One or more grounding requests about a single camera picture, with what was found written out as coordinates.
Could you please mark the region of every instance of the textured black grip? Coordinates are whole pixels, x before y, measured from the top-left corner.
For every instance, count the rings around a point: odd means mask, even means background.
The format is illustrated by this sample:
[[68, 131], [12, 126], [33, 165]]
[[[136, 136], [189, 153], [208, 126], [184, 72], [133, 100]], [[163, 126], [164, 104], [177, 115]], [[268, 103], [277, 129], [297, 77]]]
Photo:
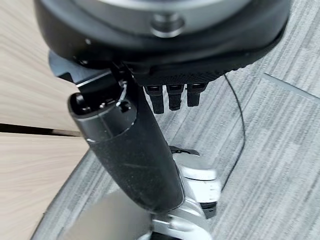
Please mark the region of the textured black grip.
[[[134, 124], [116, 136], [104, 135], [110, 132], [105, 121], [109, 113], [78, 116], [72, 106], [69, 109], [90, 149], [121, 189], [142, 208], [167, 212], [184, 200], [176, 163], [141, 88], [132, 102], [136, 107]], [[120, 126], [126, 124], [127, 117], [123, 121], [116, 116]]]

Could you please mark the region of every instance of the light wood surface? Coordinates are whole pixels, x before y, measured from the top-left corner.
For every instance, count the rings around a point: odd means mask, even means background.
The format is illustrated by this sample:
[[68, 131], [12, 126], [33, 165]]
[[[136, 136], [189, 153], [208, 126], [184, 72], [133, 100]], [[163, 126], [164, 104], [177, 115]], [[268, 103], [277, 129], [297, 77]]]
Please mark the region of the light wood surface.
[[0, 239], [29, 240], [88, 146], [82, 138], [0, 133]]
[[32, 0], [0, 4], [0, 123], [76, 131], [67, 99], [77, 88], [53, 76]]

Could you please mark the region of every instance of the gray carpet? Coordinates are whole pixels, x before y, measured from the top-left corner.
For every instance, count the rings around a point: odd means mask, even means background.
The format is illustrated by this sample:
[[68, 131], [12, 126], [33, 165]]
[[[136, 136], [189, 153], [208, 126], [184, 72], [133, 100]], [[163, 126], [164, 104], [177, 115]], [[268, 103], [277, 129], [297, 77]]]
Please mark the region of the gray carpet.
[[[216, 240], [320, 239], [320, 1], [296, 0], [283, 42], [228, 74], [243, 108], [247, 141], [210, 220]], [[200, 107], [156, 116], [168, 143], [198, 150], [226, 181], [242, 147], [235, 98], [210, 83]], [[56, 240], [117, 186], [88, 153], [56, 196], [33, 240]]]

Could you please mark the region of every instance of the black cable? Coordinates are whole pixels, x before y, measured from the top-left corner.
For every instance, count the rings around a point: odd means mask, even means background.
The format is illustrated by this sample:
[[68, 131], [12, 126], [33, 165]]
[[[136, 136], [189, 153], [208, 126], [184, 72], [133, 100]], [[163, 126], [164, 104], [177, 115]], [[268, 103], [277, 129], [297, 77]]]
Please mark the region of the black cable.
[[242, 108], [241, 108], [241, 104], [240, 104], [239, 98], [238, 98], [238, 96], [236, 94], [236, 91], [235, 91], [234, 87], [232, 86], [231, 82], [229, 81], [227, 75], [223, 74], [223, 76], [224, 76], [225, 80], [228, 82], [229, 87], [232, 90], [232, 93], [233, 93], [233, 95], [235, 97], [235, 100], [236, 100], [236, 104], [238, 105], [238, 108], [239, 108], [239, 111], [240, 111], [240, 116], [241, 116], [241, 121], [242, 121], [242, 131], [243, 131], [243, 144], [242, 144], [241, 151], [240, 151], [238, 157], [236, 158], [233, 167], [231, 168], [231, 171], [229, 172], [228, 176], [226, 177], [226, 180], [225, 180], [224, 185], [222, 187], [222, 191], [225, 189], [225, 187], [227, 185], [227, 182], [228, 182], [232, 172], [234, 171], [234, 169], [235, 169], [240, 157], [242, 156], [242, 153], [243, 153], [245, 145], [246, 145], [246, 126], [245, 126], [244, 114], [243, 114], [243, 111], [242, 111]]

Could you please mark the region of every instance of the black plastic tab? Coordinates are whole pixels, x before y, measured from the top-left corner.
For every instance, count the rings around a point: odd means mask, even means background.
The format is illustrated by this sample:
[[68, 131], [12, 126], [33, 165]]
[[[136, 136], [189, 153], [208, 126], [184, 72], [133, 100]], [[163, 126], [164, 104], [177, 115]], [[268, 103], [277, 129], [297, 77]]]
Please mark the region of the black plastic tab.
[[206, 219], [211, 219], [217, 215], [217, 202], [200, 203]]
[[145, 86], [144, 89], [145, 89], [145, 92], [150, 96], [153, 112], [155, 114], [163, 114], [165, 112], [165, 107], [164, 107], [164, 94], [163, 94], [162, 85]]
[[187, 85], [188, 107], [199, 106], [200, 94], [206, 90], [208, 83], [194, 83]]
[[177, 111], [180, 109], [181, 106], [181, 95], [184, 91], [184, 84], [183, 85], [167, 85], [166, 91], [169, 97], [169, 109], [171, 111]]

